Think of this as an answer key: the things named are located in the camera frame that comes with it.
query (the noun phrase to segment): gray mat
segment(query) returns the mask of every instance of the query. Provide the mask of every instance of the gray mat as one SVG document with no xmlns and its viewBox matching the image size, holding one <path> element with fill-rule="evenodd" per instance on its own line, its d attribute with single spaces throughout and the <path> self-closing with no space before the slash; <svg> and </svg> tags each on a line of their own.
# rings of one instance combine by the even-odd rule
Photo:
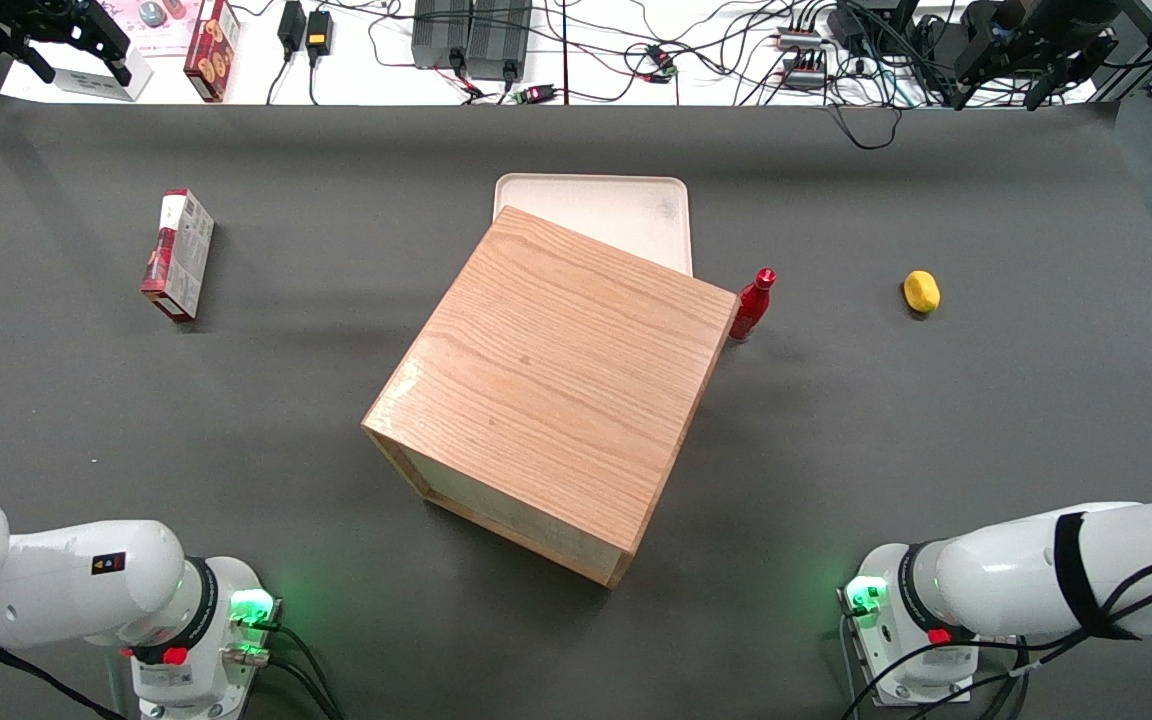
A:
<svg viewBox="0 0 1152 720">
<path fill-rule="evenodd" d="M 890 114 L 849 120 L 881 141 Z M 0 503 L 250 561 L 357 719 L 833 719 L 833 588 L 870 548 L 1152 501 L 1152 230 L 1111 134 L 923 111 L 861 152 L 818 109 L 0 99 Z M 782 278 L 612 593 L 422 505 L 358 429 L 507 172 L 683 179 L 696 275 Z M 179 185 L 220 225 L 188 328 L 137 293 Z M 26 655 L 108 699 L 99 651 Z M 297 697 L 266 673 L 250 717 Z M 0 717 L 83 711 L 0 667 Z M 1152 717 L 1152 638 L 1037 674 L 1024 718 L 1055 717 Z"/>
</svg>

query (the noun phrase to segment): wooden box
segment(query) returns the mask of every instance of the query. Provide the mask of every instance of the wooden box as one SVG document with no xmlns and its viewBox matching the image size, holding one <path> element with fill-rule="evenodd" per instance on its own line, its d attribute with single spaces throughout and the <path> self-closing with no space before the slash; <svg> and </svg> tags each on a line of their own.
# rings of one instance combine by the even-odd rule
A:
<svg viewBox="0 0 1152 720">
<path fill-rule="evenodd" d="M 736 305 L 505 209 L 362 427 L 425 500 L 615 588 Z"/>
</svg>

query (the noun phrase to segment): green led light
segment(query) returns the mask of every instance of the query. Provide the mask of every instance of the green led light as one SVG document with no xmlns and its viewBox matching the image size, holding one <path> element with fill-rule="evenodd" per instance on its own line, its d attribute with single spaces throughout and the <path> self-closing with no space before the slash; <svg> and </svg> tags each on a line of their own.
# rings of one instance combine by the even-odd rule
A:
<svg viewBox="0 0 1152 720">
<path fill-rule="evenodd" d="M 229 620 L 241 623 L 268 623 L 274 619 L 274 596 L 262 589 L 229 596 Z"/>
<path fill-rule="evenodd" d="M 861 575 L 852 578 L 844 588 L 847 601 L 851 602 L 851 609 L 856 615 L 869 615 L 877 612 L 882 597 L 887 594 L 887 579 L 869 578 Z"/>
</svg>

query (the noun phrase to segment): red and white box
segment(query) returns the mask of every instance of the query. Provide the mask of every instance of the red and white box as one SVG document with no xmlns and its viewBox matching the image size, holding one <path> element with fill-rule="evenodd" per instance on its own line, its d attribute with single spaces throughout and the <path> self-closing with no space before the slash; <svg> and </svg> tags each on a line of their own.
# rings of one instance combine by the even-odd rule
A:
<svg viewBox="0 0 1152 720">
<path fill-rule="evenodd" d="M 214 220 L 192 192 L 180 188 L 164 194 L 159 243 L 150 255 L 141 293 L 175 323 L 189 323 L 198 314 L 212 228 Z"/>
<path fill-rule="evenodd" d="M 225 0 L 204 0 L 184 56 L 184 74 L 205 103 L 225 100 L 238 50 L 238 18 Z"/>
</svg>

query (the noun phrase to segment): red bottle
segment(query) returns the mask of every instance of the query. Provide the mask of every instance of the red bottle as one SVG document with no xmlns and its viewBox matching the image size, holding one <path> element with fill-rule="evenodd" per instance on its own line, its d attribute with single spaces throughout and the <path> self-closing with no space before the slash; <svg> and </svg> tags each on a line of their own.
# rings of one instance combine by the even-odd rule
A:
<svg viewBox="0 0 1152 720">
<path fill-rule="evenodd" d="M 772 293 L 768 290 L 772 290 L 775 282 L 776 271 L 763 268 L 755 281 L 740 291 L 740 308 L 732 323 L 732 332 L 727 333 L 728 338 L 736 342 L 749 340 L 749 333 L 755 332 L 755 325 L 763 319 L 763 313 L 767 313 L 767 305 L 772 304 Z"/>
</svg>

